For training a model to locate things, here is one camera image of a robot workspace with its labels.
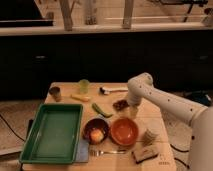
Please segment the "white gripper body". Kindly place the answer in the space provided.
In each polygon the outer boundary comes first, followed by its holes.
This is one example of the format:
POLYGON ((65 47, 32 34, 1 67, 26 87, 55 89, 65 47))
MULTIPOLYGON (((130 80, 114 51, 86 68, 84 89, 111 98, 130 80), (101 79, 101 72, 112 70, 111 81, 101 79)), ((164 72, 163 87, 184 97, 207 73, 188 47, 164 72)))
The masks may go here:
POLYGON ((126 101, 129 106, 139 106, 142 102, 142 98, 129 91, 126 95, 126 101))

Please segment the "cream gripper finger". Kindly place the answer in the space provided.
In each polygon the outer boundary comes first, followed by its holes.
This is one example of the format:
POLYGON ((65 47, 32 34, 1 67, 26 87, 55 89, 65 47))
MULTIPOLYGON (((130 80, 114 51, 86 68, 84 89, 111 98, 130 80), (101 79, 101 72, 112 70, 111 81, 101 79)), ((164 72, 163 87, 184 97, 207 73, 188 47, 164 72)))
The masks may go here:
POLYGON ((138 113, 138 108, 136 106, 129 107, 129 116, 131 119, 135 119, 138 113))

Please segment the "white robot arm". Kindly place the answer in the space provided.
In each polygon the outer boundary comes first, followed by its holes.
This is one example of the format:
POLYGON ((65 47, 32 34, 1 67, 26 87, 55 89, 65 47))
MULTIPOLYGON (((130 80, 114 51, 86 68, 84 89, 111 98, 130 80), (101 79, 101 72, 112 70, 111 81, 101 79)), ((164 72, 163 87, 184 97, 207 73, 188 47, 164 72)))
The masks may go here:
POLYGON ((127 87, 130 106, 139 106, 145 98, 192 128, 188 171, 213 171, 213 106, 155 88, 149 73, 129 79, 127 87))

